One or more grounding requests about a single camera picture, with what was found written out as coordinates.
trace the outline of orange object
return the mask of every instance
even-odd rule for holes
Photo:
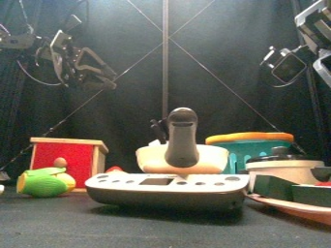
[[[240,140],[284,140],[292,142],[294,136],[287,133],[263,133],[263,132],[235,133],[235,134],[208,137],[206,139],[206,144],[212,144],[215,142],[234,142]]]

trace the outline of green toy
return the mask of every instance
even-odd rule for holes
[[[74,190],[75,179],[66,172],[66,168],[44,168],[27,170],[18,180],[18,193],[35,198],[52,198]]]

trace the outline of wire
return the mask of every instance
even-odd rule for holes
[[[60,86],[62,83],[47,83],[44,81],[40,81],[38,78],[35,78],[30,73],[28,71],[26,70],[24,66],[22,65],[22,62],[18,60],[18,64],[20,66],[20,69],[23,70],[23,72],[26,73],[26,75],[32,79],[35,80],[36,82],[39,82],[40,84],[43,85],[47,85],[47,86]]]

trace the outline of table surface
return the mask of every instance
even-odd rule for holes
[[[331,247],[331,227],[246,199],[240,211],[119,207],[87,193],[35,199],[5,186],[0,247]]]

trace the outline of black curtain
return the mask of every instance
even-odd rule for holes
[[[40,37],[55,36],[72,6],[71,1],[43,1]],[[88,20],[76,45],[90,47],[114,69],[118,88],[76,111],[96,90],[46,86],[28,78],[11,156],[30,137],[66,120],[50,138],[103,140],[110,149],[106,166],[140,172],[135,152],[155,140],[150,120],[162,118],[162,6],[162,0],[95,0],[88,16],[84,4],[75,9],[83,22]],[[323,156],[307,78],[274,88],[259,66],[270,46],[299,45],[291,1],[171,0],[170,36],[168,110],[195,110],[198,142],[219,134],[282,131],[294,134],[308,154]],[[31,55],[24,59],[39,80],[59,83],[48,61],[36,67]],[[27,167],[28,162],[16,163],[8,171],[18,176]]]

